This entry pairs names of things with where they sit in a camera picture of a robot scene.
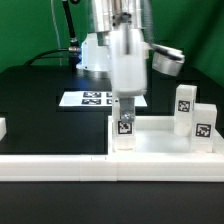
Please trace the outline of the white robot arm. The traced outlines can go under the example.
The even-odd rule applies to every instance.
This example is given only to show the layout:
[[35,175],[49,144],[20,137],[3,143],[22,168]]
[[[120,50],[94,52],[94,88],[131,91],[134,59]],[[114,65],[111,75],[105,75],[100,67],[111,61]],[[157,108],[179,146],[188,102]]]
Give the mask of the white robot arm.
[[113,116],[135,120],[135,98],[147,91],[148,43],[142,33],[144,0],[90,0],[91,28],[81,45],[79,72],[108,78]]

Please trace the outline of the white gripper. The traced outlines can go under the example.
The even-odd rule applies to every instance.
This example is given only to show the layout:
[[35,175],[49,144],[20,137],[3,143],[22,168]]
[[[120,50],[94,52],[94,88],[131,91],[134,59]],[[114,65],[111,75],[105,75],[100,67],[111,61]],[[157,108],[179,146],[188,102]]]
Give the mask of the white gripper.
[[146,62],[143,35],[138,29],[130,29],[129,53],[126,54],[125,31],[120,28],[110,33],[110,80],[114,95],[120,99],[120,119],[132,123],[135,119],[133,98],[143,95],[147,89]]

